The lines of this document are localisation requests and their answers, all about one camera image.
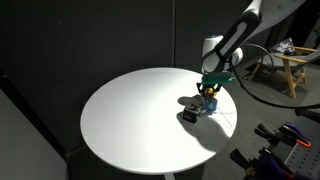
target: table leg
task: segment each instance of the table leg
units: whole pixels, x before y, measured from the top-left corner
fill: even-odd
[[[165,180],[175,180],[173,174],[165,174],[164,178],[165,178]]]

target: chair leg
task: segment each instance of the chair leg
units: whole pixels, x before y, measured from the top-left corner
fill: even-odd
[[[249,80],[251,81],[252,78],[257,74],[257,72],[259,71],[260,69],[260,64],[257,64],[256,67],[254,68],[253,72],[251,73],[250,77],[249,77]]]
[[[290,95],[293,99],[296,99],[296,92],[294,91],[294,84],[293,84],[293,79],[292,79],[292,74],[291,74],[291,68],[289,65],[289,61],[286,60],[282,60],[283,61],[283,65],[284,65],[284,70],[286,72],[286,76],[287,76],[287,81],[289,84],[289,88],[290,88]]]
[[[304,84],[307,84],[307,75],[306,75],[306,71],[305,71],[304,67],[302,67],[300,71],[301,71],[301,73],[304,74],[304,77],[303,77],[303,79],[302,79],[302,82],[303,82]]]

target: green gripper part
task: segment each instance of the green gripper part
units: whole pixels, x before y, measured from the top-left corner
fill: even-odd
[[[219,74],[204,74],[202,76],[202,84],[225,84],[232,81],[230,74],[219,73]]]

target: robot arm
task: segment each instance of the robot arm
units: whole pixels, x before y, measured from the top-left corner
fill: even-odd
[[[238,48],[249,37],[279,23],[294,12],[305,0],[253,0],[238,21],[224,37],[207,38],[203,47],[203,73],[222,72],[229,68],[228,58],[236,51],[240,54],[234,64],[241,60]]]

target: table top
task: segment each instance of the table top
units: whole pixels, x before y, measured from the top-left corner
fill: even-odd
[[[89,148],[106,163],[138,174],[167,174],[198,166],[223,150],[237,111],[221,88],[216,112],[196,124],[182,120],[183,103],[199,94],[202,75],[178,68],[134,71],[98,89],[81,114]]]

